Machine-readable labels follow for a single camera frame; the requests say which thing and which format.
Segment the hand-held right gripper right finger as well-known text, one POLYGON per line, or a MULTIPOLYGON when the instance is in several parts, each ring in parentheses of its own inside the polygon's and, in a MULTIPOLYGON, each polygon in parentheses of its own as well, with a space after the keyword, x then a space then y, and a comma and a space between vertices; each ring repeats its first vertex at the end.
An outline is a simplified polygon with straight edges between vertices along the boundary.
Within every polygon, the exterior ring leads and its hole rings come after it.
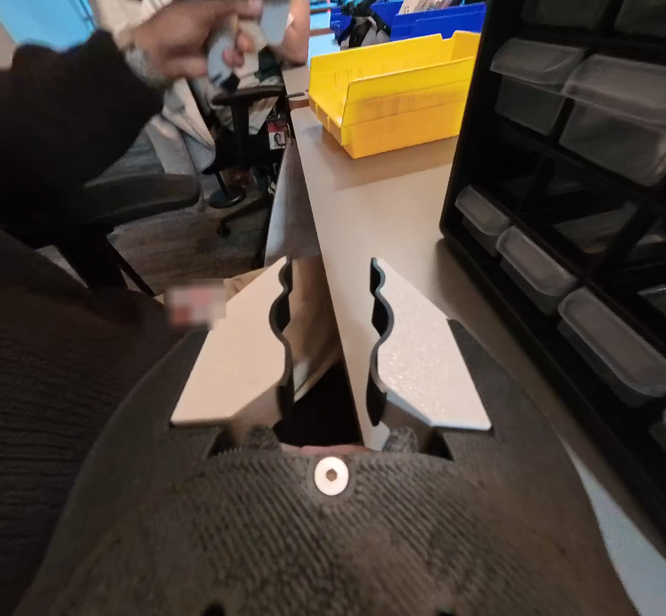
POLYGON ((459 324, 389 264, 370 261, 372 326, 366 410, 372 426, 488 432, 489 415, 454 335, 459 324))

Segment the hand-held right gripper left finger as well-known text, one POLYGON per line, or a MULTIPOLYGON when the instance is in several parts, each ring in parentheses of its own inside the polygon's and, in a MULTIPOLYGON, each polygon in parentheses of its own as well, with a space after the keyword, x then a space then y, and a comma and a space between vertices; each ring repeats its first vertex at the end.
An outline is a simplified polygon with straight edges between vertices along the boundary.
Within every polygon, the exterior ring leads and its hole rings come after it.
POLYGON ((204 339, 171 413, 176 428, 219 427, 234 442, 271 427, 294 404, 290 321, 292 262, 282 257, 227 303, 204 339))

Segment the large yellow plastic bin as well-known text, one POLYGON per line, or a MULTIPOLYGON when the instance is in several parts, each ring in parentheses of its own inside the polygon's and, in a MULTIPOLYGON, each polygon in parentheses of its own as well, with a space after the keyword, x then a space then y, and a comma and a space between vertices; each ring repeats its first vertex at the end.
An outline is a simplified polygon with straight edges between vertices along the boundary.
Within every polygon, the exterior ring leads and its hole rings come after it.
POLYGON ((310 108, 353 159, 455 137, 480 39, 456 31, 318 55, 310 108))

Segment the grey desk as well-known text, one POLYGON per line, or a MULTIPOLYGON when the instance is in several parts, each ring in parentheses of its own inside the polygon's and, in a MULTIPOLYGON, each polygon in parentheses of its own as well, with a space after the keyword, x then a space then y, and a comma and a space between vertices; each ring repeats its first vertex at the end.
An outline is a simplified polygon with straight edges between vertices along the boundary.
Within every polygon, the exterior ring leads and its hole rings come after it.
POLYGON ((365 405, 376 336, 369 270, 378 257, 461 321, 530 396, 573 461, 638 613, 664 615, 665 538, 445 245, 439 219, 456 139, 353 160, 304 100, 295 105, 295 144, 365 444, 375 449, 386 439, 385 429, 372 429, 365 405))

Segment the person's left hand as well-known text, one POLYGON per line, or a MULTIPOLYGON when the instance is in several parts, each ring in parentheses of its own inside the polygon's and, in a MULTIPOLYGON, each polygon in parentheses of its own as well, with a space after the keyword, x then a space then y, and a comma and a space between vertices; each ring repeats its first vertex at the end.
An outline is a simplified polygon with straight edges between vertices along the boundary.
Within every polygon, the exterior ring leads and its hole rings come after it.
POLYGON ((208 75, 210 39, 231 20, 259 21, 263 0, 174 0, 130 34, 148 68, 168 80, 208 75))

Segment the blue plastic bin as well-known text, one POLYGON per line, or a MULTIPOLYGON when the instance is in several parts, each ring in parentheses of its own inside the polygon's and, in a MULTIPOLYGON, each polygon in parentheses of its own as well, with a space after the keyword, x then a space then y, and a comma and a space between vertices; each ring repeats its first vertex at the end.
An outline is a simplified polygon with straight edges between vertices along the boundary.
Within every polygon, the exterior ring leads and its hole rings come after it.
POLYGON ((449 6, 440 10, 427 10, 398 14, 393 20, 390 41, 396 42, 439 34, 452 38, 456 31, 481 33, 486 16, 486 3, 449 6))
POLYGON ((401 2, 377 1, 369 6, 331 10, 329 27, 338 47, 347 50, 389 42, 401 2))

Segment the black and white device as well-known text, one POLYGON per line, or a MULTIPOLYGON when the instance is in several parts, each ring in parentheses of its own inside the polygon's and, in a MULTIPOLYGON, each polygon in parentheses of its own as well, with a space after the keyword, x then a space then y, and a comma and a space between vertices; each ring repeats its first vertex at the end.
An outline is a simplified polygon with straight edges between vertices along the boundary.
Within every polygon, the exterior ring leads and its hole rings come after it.
POLYGON ((341 8, 342 15, 351 18, 348 26, 336 38, 341 50, 387 43, 391 27, 372 9, 379 0, 347 0, 341 8))

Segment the silver wristwatch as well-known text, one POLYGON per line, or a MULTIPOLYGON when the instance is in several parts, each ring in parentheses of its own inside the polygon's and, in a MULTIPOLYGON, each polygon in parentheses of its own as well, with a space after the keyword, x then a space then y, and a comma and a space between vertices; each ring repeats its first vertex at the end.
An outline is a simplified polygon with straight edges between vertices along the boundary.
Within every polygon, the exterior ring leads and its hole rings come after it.
POLYGON ((122 50, 125 63, 135 77, 146 86, 160 89, 164 86, 164 77, 157 71, 146 57, 144 51, 134 43, 122 50))

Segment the black swivel chair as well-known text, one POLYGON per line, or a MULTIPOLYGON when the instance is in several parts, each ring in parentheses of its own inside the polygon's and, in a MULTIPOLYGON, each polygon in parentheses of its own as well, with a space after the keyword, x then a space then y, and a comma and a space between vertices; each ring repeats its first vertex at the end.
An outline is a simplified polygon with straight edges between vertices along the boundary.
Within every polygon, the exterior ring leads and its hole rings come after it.
POLYGON ((218 128, 215 136, 214 161, 202 172, 204 176, 214 176, 218 188, 208 198, 212 209, 227 210, 216 229, 217 235, 227 238, 230 235, 230 221, 251 213, 267 209, 272 210, 276 184, 279 177, 279 164, 284 155, 283 149, 271 149, 268 133, 252 136, 249 132, 250 108, 265 99, 276 99, 279 110, 287 109, 287 93, 283 85, 272 84, 236 89, 233 92, 222 92, 212 101, 210 121, 218 128), (231 110, 234 130, 224 136, 215 109, 229 107, 231 110), (224 170, 240 168, 254 174, 260 195, 252 201, 246 201, 246 189, 239 185, 226 184, 222 177, 224 170))

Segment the person's black sweater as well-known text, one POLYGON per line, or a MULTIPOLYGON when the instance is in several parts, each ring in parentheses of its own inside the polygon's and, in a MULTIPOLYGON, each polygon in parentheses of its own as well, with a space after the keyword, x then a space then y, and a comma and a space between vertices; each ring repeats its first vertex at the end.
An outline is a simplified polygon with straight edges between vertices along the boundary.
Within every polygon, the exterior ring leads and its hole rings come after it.
POLYGON ((210 456, 173 428, 204 334, 1 233, 1 614, 46 615, 100 539, 210 456))

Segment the black office chair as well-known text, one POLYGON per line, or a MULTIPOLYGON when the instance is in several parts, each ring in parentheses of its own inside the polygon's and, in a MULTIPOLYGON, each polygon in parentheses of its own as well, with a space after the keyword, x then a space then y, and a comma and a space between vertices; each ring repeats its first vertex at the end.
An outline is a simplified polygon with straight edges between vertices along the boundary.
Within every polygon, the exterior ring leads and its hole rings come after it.
POLYGON ((101 258, 127 287, 129 278, 140 292, 154 297, 153 290, 111 244, 109 236, 123 225, 195 206, 202 198, 199 181, 189 175, 131 175, 86 185, 72 203, 81 229, 94 236, 101 258))

